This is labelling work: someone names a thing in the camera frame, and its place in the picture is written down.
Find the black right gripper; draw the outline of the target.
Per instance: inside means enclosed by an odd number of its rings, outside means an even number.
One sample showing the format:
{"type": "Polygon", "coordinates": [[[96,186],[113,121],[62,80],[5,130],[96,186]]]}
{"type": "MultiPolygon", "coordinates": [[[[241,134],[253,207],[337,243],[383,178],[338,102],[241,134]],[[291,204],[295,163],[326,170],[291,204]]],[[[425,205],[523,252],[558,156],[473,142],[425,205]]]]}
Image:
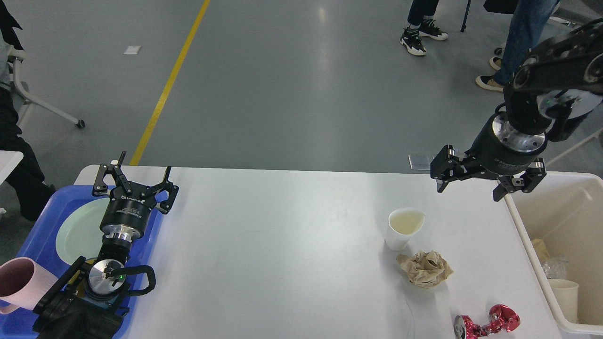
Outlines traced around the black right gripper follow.
{"type": "Polygon", "coordinates": [[[531,193],[547,175],[545,161],[539,157],[548,144],[545,134],[528,135],[513,127],[506,113],[489,117],[466,153],[458,156],[452,145],[445,145],[429,165],[429,175],[442,193],[451,182],[480,178],[497,180],[493,201],[517,191],[531,193]]]}

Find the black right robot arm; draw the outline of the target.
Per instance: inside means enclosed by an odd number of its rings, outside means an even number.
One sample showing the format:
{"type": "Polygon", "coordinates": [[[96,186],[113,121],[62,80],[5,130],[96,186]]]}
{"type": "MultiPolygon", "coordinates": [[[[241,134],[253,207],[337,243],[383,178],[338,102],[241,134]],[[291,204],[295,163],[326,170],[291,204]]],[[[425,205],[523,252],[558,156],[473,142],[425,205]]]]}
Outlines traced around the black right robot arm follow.
{"type": "Polygon", "coordinates": [[[469,150],[445,145],[431,161],[437,191],[470,178],[495,180],[496,202],[534,191],[546,176],[548,142],[565,141],[602,102],[602,34],[598,18],[528,52],[469,150]]]}

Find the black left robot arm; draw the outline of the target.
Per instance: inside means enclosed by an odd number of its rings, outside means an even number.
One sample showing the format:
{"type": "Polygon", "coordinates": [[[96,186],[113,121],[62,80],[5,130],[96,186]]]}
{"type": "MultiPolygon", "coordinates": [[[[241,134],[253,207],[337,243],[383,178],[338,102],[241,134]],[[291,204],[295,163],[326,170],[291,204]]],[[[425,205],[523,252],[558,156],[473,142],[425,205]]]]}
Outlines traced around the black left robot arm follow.
{"type": "Polygon", "coordinates": [[[92,188],[93,196],[108,197],[99,224],[103,238],[98,255],[80,256],[33,309],[37,314],[33,331],[40,339],[112,339],[130,311],[123,301],[155,289],[151,266],[127,262],[151,213],[168,214],[179,187],[170,181],[171,167],[154,186],[128,180],[121,169],[125,155],[100,165],[92,188]]]}

